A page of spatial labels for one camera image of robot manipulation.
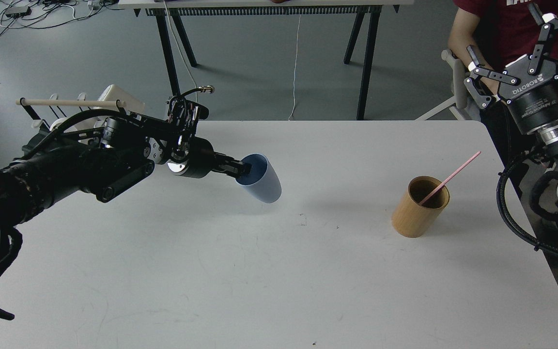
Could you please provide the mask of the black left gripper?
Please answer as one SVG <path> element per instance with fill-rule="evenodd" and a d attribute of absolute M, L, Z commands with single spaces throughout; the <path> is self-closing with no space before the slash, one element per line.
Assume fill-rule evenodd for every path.
<path fill-rule="evenodd" d="M 190 142 L 188 158 L 180 162 L 172 160 L 167 163 L 168 169 L 175 176 L 202 178 L 211 170 L 227 176 L 245 176 L 251 171 L 252 165 L 233 159 L 223 153 L 215 153 L 211 143 L 203 138 L 193 138 Z"/>

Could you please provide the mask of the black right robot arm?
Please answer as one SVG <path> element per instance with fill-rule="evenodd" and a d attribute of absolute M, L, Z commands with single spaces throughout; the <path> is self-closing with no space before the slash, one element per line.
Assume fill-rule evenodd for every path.
<path fill-rule="evenodd" d="M 558 256 L 558 0 L 457 0 L 448 46 L 470 72 L 464 80 L 505 170 L 497 205 L 518 237 Z M 504 189 L 521 196 L 526 161 L 549 168 L 534 183 L 531 211 L 549 223 L 531 237 L 511 218 Z"/>

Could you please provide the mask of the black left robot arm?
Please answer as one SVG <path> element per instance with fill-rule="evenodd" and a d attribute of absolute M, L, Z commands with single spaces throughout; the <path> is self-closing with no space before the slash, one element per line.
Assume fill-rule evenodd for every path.
<path fill-rule="evenodd" d="M 184 177 L 216 172 L 239 179 L 252 172 L 250 164 L 215 152 L 195 135 L 209 110 L 186 94 L 168 100 L 163 120 L 134 112 L 120 100 L 96 101 L 50 127 L 33 110 L 34 102 L 18 103 L 40 126 L 23 146 L 23 156 L 0 169 L 0 277 L 22 246 L 17 225 L 77 191 L 107 203 L 164 164 Z M 0 309 L 0 318 L 14 315 Z"/>

